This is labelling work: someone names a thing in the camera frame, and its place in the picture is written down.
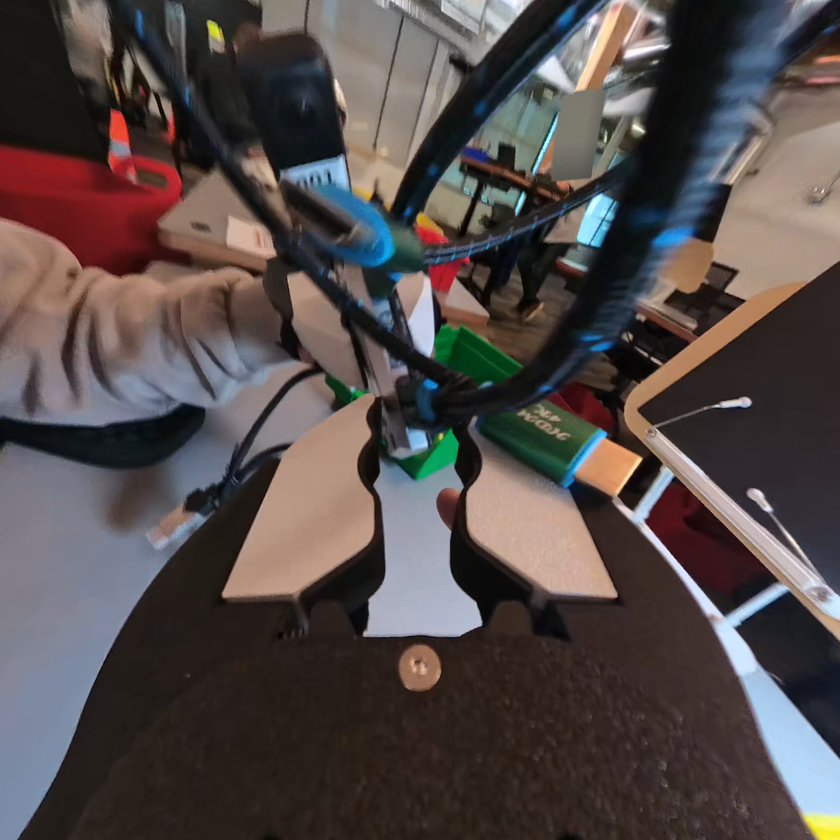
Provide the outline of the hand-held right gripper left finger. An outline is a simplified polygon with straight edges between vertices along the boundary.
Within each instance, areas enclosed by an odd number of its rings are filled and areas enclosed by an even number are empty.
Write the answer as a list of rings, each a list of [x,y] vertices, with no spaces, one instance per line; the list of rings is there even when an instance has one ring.
[[[281,458],[222,591],[227,603],[280,602],[305,627],[337,602],[364,634],[385,578],[382,407],[363,395],[302,435]]]

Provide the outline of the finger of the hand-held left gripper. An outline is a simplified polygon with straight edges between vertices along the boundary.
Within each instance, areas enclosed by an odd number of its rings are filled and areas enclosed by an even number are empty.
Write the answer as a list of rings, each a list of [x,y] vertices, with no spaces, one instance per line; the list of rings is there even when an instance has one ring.
[[[351,390],[369,391],[364,357],[339,311],[304,273],[290,273],[287,284],[290,326],[307,357]]]
[[[426,357],[432,357],[436,328],[431,280],[426,275],[402,275],[396,292],[414,348]]]

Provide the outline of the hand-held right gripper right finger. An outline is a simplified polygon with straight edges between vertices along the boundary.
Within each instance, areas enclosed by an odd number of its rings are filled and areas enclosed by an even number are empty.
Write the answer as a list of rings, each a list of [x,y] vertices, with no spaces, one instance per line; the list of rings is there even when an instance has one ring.
[[[563,634],[562,604],[614,605],[616,585],[569,490],[517,461],[474,424],[455,430],[462,489],[449,569],[483,624],[517,603],[536,632]]]

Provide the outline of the green plastic bin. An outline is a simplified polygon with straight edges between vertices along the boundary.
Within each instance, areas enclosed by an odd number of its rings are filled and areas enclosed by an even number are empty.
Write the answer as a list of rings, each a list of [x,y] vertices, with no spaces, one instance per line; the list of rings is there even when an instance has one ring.
[[[478,385],[504,382],[522,369],[519,362],[465,326],[442,327],[434,342],[434,357],[453,371],[475,380]],[[391,455],[385,420],[381,421],[381,432],[382,455],[398,465],[412,480],[425,480],[456,462],[459,438],[451,429],[434,434],[429,446],[404,458]]]

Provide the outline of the silver hdmi port hub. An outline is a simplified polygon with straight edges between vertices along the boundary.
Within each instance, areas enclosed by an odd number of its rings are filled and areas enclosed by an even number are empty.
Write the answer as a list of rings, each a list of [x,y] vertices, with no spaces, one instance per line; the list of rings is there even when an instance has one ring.
[[[404,459],[424,452],[430,446],[430,437],[423,429],[409,426],[398,394],[397,386],[409,375],[406,364],[368,334],[362,339],[362,349],[368,390],[381,407],[382,437],[387,454]]]

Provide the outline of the person's left forearm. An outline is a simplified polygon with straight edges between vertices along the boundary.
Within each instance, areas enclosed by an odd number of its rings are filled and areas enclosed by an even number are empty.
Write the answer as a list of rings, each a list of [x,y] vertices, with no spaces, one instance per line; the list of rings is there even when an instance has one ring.
[[[241,269],[114,276],[2,220],[2,419],[102,427],[226,403],[291,359],[281,326]]]

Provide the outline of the white barcode paper sheet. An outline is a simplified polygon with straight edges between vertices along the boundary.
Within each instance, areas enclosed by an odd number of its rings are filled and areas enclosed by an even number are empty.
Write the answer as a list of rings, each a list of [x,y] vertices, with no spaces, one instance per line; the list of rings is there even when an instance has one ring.
[[[271,259],[277,252],[270,231],[257,222],[227,216],[225,244],[242,254]]]

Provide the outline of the red bag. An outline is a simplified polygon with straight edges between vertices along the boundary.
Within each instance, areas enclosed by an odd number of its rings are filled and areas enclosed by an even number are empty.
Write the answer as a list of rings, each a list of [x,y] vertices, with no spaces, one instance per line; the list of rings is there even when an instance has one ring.
[[[678,481],[665,489],[646,524],[706,590],[744,594],[774,582],[771,572]]]
[[[610,410],[593,391],[580,382],[572,381],[553,393],[550,401],[567,413],[611,433],[616,424]]]

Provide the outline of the grey wood-edged table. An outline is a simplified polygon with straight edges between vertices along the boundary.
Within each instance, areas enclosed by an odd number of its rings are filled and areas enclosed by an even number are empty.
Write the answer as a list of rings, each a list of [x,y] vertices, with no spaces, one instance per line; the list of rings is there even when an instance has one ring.
[[[188,255],[196,266],[235,266],[253,274],[263,273],[267,259],[242,254],[226,246],[228,215],[257,222],[224,174],[212,171],[159,220],[159,240],[163,246]],[[449,294],[434,294],[445,320],[469,327],[488,324],[489,312],[459,278]]]

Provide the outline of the wooden desk with black legs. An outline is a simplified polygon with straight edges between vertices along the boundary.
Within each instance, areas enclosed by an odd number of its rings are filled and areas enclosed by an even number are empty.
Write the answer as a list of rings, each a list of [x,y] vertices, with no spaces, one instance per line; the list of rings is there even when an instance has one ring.
[[[485,191],[490,188],[519,192],[521,201],[513,212],[515,215],[519,215],[526,204],[532,206],[537,202],[559,201],[571,194],[569,190],[560,188],[554,182],[541,183],[534,175],[520,174],[486,156],[481,156],[476,150],[463,150],[457,162],[461,174],[476,181],[476,189],[471,194],[468,208],[458,228],[460,238],[467,235],[478,204],[481,203]]]
[[[638,301],[635,314],[686,343],[693,343],[698,338],[697,320],[665,304],[660,306],[650,301]]]

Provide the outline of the white laptop stand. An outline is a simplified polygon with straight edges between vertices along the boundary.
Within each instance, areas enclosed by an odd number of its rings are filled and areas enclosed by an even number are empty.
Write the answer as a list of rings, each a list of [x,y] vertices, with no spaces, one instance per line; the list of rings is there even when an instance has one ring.
[[[747,491],[751,503],[757,507],[764,518],[769,520],[771,530],[764,527],[762,519],[755,519],[730,498],[664,433],[668,425],[677,424],[702,413],[748,409],[752,401],[747,396],[733,397],[692,409],[664,421],[651,423],[641,414],[640,406],[646,400],[646,397],[639,396],[637,393],[627,398],[624,410],[625,422],[633,434],[656,457],[660,468],[656,478],[635,508],[625,508],[623,512],[685,583],[709,620],[737,675],[745,677],[759,669],[755,655],[740,635],[740,627],[785,595],[795,597],[831,634],[833,640],[838,642],[838,593],[829,586],[802,551],[801,546],[794,541],[789,530],[782,525],[765,494],[756,488],[749,488]],[[773,576],[772,585],[752,596],[730,613],[724,614],[714,605],[648,525],[651,510],[674,480],[687,488],[694,498],[705,509],[708,509]]]

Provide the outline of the black mesh pad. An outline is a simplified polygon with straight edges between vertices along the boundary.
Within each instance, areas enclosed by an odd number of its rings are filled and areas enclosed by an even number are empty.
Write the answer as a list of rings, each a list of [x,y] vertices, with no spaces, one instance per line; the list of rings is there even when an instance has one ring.
[[[2,445],[15,445],[84,466],[141,469],[157,466],[202,429],[206,410],[180,405],[168,414],[105,426],[27,423],[3,418]]]

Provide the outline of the large red container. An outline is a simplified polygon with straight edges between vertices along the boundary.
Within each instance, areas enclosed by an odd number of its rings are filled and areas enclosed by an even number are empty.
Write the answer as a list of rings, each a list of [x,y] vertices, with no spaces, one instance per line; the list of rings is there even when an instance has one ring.
[[[131,182],[107,164],[4,145],[1,216],[59,240],[82,265],[117,276],[174,260],[158,223],[181,201],[182,180],[163,162],[139,157],[135,164],[163,184]]]

